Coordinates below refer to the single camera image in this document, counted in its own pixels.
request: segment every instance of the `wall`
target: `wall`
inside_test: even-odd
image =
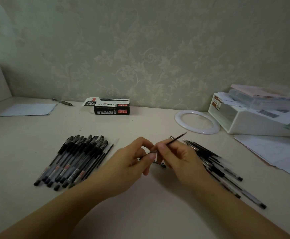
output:
[[[206,110],[290,85],[290,0],[0,0],[0,64],[14,96]]]

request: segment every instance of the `black pen box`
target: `black pen box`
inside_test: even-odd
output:
[[[96,115],[129,115],[129,99],[89,97],[82,106],[94,106]]]

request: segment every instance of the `right hand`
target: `right hand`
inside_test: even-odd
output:
[[[151,151],[158,149],[157,161],[161,163],[164,160],[183,185],[196,190],[212,179],[193,148],[179,141],[167,147],[165,144],[170,141],[167,139],[157,143]]]

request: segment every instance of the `white desk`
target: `white desk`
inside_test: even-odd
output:
[[[14,103],[53,103],[50,100],[9,98]],[[80,111],[81,103],[58,104],[48,116],[0,117],[0,231],[38,209],[59,193],[35,187],[38,175],[71,135],[103,135],[119,143],[109,156],[139,136],[153,143],[184,132],[174,121],[176,110],[131,107],[130,116],[102,116]],[[205,118],[187,115],[190,125],[206,128]],[[267,205],[266,210],[242,196],[279,227],[290,233],[290,175],[263,163],[224,130],[214,135],[188,132],[194,140],[226,158],[244,178],[240,183]],[[130,190],[95,207],[77,226],[74,238],[231,238],[175,179],[170,169],[151,166]]]

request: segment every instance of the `white ring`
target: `white ring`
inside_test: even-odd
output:
[[[194,127],[191,127],[191,126],[187,125],[186,123],[184,123],[182,121],[181,117],[184,114],[190,114],[190,113],[191,114],[196,114],[196,115],[200,115],[200,116],[206,117],[208,120],[210,120],[213,123],[213,127],[211,129],[203,130],[203,129],[198,129],[198,128],[194,128]],[[176,113],[176,115],[175,115],[175,121],[179,125],[181,125],[183,128],[186,128],[187,130],[192,131],[192,132],[197,132],[197,133],[202,133],[202,134],[215,134],[215,133],[217,133],[217,132],[220,131],[220,126],[219,126],[218,121],[216,121],[213,117],[207,116],[203,112],[197,112],[197,111],[192,111],[192,110],[180,111],[180,112],[177,112]]]

